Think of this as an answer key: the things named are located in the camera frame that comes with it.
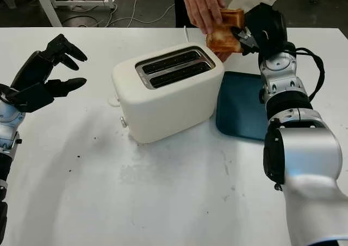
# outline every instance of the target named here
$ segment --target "white table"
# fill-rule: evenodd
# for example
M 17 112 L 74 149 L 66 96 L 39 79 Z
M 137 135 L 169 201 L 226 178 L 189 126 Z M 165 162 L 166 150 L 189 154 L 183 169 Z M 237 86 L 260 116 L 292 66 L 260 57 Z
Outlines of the white table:
M 58 33 L 89 60 L 79 72 L 59 65 L 51 79 L 88 82 L 20 126 L 3 245 L 290 245 L 283 194 L 263 172 L 262 143 L 224 136 L 211 119 L 137 145 L 119 122 L 121 109 L 108 105 L 113 67 L 182 43 L 182 29 L 2 28 L 0 81 L 9 84 Z M 288 34 L 325 61 L 326 81 L 312 104 L 340 141 L 339 186 L 348 194 L 348 40 L 337 29 Z M 195 29 L 189 37 L 204 41 Z M 233 55 L 226 69 L 258 73 L 257 56 Z M 310 58 L 299 57 L 298 75 L 310 92 L 318 78 Z

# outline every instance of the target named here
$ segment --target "stain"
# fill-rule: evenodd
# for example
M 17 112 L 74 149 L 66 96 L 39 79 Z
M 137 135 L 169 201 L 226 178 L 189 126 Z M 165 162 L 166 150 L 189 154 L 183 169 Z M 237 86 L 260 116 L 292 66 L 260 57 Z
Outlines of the stain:
M 222 158 L 223 158 L 223 165 L 225 167 L 225 172 L 226 172 L 227 175 L 229 175 L 228 167 L 227 167 L 227 164 L 226 164 L 226 154 L 222 150 L 221 150 L 221 154 L 222 154 Z
M 224 202 L 226 202 L 228 198 L 229 198 L 229 194 L 228 194 L 228 195 L 223 196 L 223 197 L 222 197 L 222 200 L 223 200 Z
M 227 175 L 229 175 L 228 167 L 227 167 L 226 164 L 225 164 L 225 172 L 226 172 Z

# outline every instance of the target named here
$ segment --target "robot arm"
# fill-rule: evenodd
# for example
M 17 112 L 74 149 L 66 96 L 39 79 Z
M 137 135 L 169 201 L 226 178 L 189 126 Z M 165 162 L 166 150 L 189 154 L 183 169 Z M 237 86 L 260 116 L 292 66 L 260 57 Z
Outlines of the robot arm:
M 321 59 L 287 41 L 282 15 L 260 4 L 245 15 L 247 30 L 232 28 L 244 53 L 259 53 L 268 132 L 264 142 L 265 174 L 283 191 L 292 245 L 338 245 L 348 239 L 348 197 L 337 186 L 340 145 L 310 101 L 324 82 Z M 317 87 L 307 95 L 296 76 L 296 55 L 314 58 L 320 70 Z
M 30 56 L 11 87 L 0 84 L 0 243 L 7 222 L 7 203 L 3 201 L 8 186 L 6 180 L 17 146 L 22 142 L 17 132 L 18 126 L 26 112 L 48 105 L 55 97 L 65 97 L 86 83 L 84 78 L 45 82 L 53 67 L 60 62 L 73 70 L 79 69 L 66 54 L 80 61 L 87 60 L 85 54 L 60 34 L 47 45 L 45 51 L 36 51 Z

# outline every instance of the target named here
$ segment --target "white toaster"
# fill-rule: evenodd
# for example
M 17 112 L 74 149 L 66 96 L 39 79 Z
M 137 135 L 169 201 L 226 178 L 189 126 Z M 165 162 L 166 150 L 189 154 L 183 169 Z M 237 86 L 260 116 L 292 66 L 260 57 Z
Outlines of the white toaster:
M 203 122 L 214 112 L 223 73 L 214 53 L 192 42 L 122 62 L 113 71 L 121 122 L 139 143 Z

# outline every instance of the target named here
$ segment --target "toast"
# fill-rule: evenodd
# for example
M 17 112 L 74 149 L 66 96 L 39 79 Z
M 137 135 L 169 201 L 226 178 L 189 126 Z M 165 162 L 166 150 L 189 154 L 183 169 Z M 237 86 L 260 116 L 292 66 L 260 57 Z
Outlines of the toast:
M 231 33 L 231 27 L 244 29 L 244 11 L 221 10 L 222 24 L 213 24 L 214 32 L 207 35 L 207 46 L 213 52 L 243 52 L 240 42 Z

